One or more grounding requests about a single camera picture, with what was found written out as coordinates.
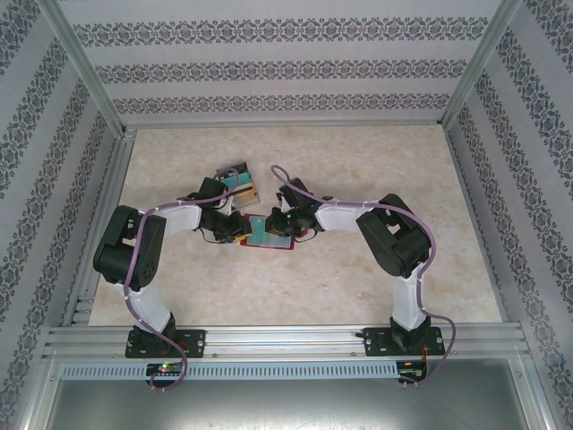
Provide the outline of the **teal credit card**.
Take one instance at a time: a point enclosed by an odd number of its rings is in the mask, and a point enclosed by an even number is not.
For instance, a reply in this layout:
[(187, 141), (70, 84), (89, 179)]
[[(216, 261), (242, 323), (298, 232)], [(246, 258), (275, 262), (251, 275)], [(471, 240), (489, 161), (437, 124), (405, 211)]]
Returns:
[(266, 231), (267, 216), (251, 215), (252, 234), (247, 239), (247, 244), (252, 246), (265, 246), (269, 243), (269, 235)]

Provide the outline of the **red leather card holder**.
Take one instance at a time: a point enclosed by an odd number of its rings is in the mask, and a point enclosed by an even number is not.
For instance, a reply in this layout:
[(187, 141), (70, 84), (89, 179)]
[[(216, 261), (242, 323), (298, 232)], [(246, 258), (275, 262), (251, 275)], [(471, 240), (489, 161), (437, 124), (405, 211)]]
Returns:
[(290, 251), (295, 248), (295, 239), (291, 236), (276, 236), (268, 233), (269, 243), (265, 246), (252, 246), (247, 244), (247, 240), (240, 242), (241, 246), (262, 248), (262, 249), (278, 249)]

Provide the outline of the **gold card in stand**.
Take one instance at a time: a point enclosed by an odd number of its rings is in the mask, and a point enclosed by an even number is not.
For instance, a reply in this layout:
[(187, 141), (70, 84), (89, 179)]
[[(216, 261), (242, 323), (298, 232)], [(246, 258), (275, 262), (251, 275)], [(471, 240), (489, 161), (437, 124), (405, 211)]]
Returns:
[(243, 208), (260, 202), (257, 188), (253, 184), (237, 187), (232, 193), (237, 208)]

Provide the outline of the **teal card in stand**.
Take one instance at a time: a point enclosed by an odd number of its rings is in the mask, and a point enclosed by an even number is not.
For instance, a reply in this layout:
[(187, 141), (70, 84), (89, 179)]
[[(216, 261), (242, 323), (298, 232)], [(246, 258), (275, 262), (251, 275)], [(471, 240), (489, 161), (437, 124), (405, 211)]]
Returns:
[(220, 181), (228, 188), (240, 187), (251, 183), (252, 175), (249, 172), (239, 173), (238, 175), (230, 173), (227, 176), (222, 176)]

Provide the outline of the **black card in stand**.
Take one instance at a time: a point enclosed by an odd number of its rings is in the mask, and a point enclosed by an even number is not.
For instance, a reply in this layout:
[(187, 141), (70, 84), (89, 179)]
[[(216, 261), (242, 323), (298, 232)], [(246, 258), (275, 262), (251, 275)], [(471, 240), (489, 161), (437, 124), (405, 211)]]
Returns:
[(223, 168), (219, 168), (217, 170), (217, 176), (233, 176), (235, 174), (242, 175), (249, 172), (249, 168), (246, 162), (238, 162), (231, 164), (229, 166), (225, 166)]

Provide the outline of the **left controller board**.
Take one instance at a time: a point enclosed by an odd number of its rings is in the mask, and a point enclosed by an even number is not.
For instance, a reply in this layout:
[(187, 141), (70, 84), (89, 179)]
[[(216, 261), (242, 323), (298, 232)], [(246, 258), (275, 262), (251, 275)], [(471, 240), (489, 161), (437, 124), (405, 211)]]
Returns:
[(177, 363), (147, 364), (145, 377), (154, 381), (175, 381), (184, 373), (184, 367)]

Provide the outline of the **controller board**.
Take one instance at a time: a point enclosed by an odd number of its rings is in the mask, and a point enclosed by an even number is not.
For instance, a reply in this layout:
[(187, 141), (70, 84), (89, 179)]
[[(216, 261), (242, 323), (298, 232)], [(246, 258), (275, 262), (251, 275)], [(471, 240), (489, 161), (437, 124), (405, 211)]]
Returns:
[(154, 381), (175, 381), (184, 373), (184, 367), (177, 363), (147, 364), (145, 377)]
[(402, 383), (419, 383), (426, 378), (428, 371), (426, 361), (399, 361), (397, 368), (399, 381)]

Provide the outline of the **grey metal sheet panel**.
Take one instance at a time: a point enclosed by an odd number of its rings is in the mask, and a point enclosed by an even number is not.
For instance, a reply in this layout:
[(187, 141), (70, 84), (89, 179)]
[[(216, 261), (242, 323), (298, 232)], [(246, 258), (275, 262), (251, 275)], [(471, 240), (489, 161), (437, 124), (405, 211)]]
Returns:
[(155, 393), (140, 378), (41, 378), (28, 430), (556, 430), (522, 360), (452, 360), (426, 384), (390, 379), (204, 380)]

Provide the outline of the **right controller board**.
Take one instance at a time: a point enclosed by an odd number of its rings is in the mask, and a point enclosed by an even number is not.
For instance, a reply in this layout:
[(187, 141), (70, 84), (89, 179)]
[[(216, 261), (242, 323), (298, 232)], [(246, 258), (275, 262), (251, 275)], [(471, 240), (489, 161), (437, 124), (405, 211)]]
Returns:
[(419, 383), (426, 378), (428, 371), (426, 361), (399, 361), (397, 368), (399, 381), (402, 383)]

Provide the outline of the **silver aluminium frame beam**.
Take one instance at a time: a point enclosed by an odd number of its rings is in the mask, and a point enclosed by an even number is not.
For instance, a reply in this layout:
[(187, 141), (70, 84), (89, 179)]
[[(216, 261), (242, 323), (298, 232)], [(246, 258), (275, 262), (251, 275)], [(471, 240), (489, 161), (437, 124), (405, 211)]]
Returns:
[(240, 120), (240, 121), (194, 121), (179, 123), (126, 123), (125, 130), (147, 130), (147, 129), (200, 129), (200, 128), (277, 128), (277, 127), (363, 127), (363, 126), (426, 126), (439, 125), (439, 120), (425, 119), (264, 119)]

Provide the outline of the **aluminium mounting rail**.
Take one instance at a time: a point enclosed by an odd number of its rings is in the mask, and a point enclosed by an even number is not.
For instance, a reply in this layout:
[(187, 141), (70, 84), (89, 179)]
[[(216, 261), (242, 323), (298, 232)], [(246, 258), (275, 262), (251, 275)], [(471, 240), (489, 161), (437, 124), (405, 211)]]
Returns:
[[(324, 361), (365, 359), (374, 347), (361, 325), (204, 326), (205, 361)], [(514, 358), (531, 355), (519, 323), (461, 323), (456, 338), (440, 326), (439, 343), (451, 345), (452, 359)], [(55, 327), (47, 332), (40, 358), (119, 362), (124, 359), (128, 326)]]

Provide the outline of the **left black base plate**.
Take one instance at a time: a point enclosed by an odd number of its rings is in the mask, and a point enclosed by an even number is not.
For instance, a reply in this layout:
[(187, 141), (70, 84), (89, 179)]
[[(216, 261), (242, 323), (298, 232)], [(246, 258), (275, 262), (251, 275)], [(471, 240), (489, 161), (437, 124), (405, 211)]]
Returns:
[[(206, 331), (175, 330), (176, 343), (188, 358), (202, 358), (206, 343)], [(171, 358), (181, 354), (169, 342), (147, 331), (134, 328), (129, 331), (124, 351), (126, 358)]]

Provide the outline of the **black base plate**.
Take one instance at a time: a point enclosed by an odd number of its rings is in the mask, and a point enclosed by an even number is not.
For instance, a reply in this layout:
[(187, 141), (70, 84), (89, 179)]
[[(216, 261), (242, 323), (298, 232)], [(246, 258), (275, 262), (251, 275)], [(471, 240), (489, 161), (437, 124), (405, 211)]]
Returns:
[(421, 356), (426, 350), (430, 357), (445, 354), (445, 344), (438, 327), (430, 327), (414, 335), (391, 328), (366, 328), (362, 333), (368, 357)]
[[(206, 331), (175, 330), (176, 343), (188, 358), (202, 358), (206, 343)], [(171, 358), (181, 354), (169, 342), (147, 331), (134, 328), (129, 331), (124, 351), (126, 358)]]

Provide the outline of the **silver aluminium side rail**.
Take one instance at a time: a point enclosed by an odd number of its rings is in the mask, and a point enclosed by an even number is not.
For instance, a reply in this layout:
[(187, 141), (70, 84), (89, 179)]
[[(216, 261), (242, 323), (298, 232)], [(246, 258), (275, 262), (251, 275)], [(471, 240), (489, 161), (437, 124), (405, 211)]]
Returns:
[(107, 223), (120, 201), (136, 134), (135, 130), (128, 130), (124, 137), (115, 144), (111, 154), (98, 198), (98, 206), (94, 212), (78, 270), (73, 278), (65, 313), (60, 322), (64, 327), (75, 324), (87, 325), (90, 321), (99, 284), (99, 273), (93, 269), (93, 257)]

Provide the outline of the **silver aluminium frame post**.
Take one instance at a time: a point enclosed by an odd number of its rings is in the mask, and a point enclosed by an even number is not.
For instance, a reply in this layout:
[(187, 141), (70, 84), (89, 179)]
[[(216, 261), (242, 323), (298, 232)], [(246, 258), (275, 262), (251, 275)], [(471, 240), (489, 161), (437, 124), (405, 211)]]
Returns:
[(444, 131), (448, 131), (458, 116), (458, 112), (463, 107), (466, 99), (474, 87), (479, 76), (487, 65), (492, 53), (495, 50), (501, 36), (511, 23), (518, 7), (523, 0), (500, 0), (499, 6), (492, 16), (483, 37), (477, 45), (461, 79), (454, 89), (449, 102), (440, 117), (439, 124)]
[(124, 123), (58, 0), (35, 0), (51, 30), (94, 99), (115, 137), (135, 139), (136, 130)]

